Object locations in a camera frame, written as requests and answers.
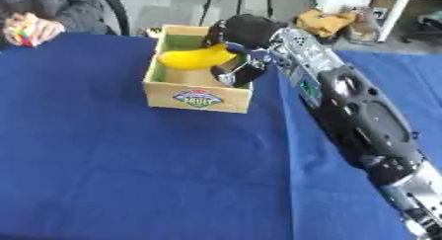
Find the blue tablecloth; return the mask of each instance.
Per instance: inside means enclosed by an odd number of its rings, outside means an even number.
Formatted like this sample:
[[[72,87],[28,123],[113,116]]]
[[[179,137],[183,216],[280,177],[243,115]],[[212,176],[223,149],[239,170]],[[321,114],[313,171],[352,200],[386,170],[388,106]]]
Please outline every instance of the blue tablecloth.
[[[146,106],[148,39],[65,35],[0,54],[0,235],[53,239],[407,239],[278,74],[250,113]],[[439,56],[342,52],[442,165]]]
[[[292,238],[276,74],[248,115],[151,109],[154,44],[66,35],[0,54],[0,234]]]

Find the yellow banana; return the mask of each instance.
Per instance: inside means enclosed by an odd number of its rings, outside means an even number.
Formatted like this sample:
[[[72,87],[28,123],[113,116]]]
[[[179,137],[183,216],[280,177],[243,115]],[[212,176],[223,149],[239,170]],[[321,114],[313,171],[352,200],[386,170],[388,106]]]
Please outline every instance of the yellow banana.
[[[176,70],[202,70],[221,65],[236,56],[219,43],[196,50],[167,51],[158,56],[160,62]]]

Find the rubik's cube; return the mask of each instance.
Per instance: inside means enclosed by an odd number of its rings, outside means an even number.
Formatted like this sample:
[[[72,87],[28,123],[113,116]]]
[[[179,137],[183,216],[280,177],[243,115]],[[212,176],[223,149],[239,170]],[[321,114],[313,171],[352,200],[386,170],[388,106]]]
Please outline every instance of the rubik's cube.
[[[14,39],[24,46],[35,46],[33,32],[35,30],[34,24],[27,24],[21,27],[12,29]]]

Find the wooden box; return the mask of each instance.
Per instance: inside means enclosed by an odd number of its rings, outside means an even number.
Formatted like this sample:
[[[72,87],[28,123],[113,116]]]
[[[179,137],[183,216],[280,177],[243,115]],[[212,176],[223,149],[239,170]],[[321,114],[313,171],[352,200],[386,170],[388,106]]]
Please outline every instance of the wooden box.
[[[165,26],[156,53],[197,49],[208,28]],[[179,71],[166,67],[156,56],[143,81],[151,107],[243,113],[248,111],[253,83],[229,88],[216,81],[209,69]]]

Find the person's hand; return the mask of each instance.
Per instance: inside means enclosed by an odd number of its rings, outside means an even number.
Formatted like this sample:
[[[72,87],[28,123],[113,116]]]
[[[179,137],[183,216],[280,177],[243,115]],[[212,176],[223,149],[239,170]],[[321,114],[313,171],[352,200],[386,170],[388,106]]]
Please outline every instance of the person's hand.
[[[33,37],[35,38],[36,45],[40,45],[46,41],[53,40],[58,35],[66,31],[61,23],[38,18],[34,14],[27,14],[27,20],[37,20],[36,28],[33,32]]]
[[[6,40],[11,44],[20,45],[20,43],[14,39],[14,33],[11,31],[11,28],[22,27],[25,24],[33,24],[35,26],[34,31],[30,36],[35,46],[52,40],[65,32],[64,26],[59,22],[39,18],[33,13],[27,13],[25,15],[14,14],[5,22],[3,33]]]
[[[21,45],[20,42],[14,39],[14,29],[24,24],[25,16],[21,14],[14,14],[11,18],[6,19],[5,28],[3,28],[3,35],[5,39],[13,45]]]

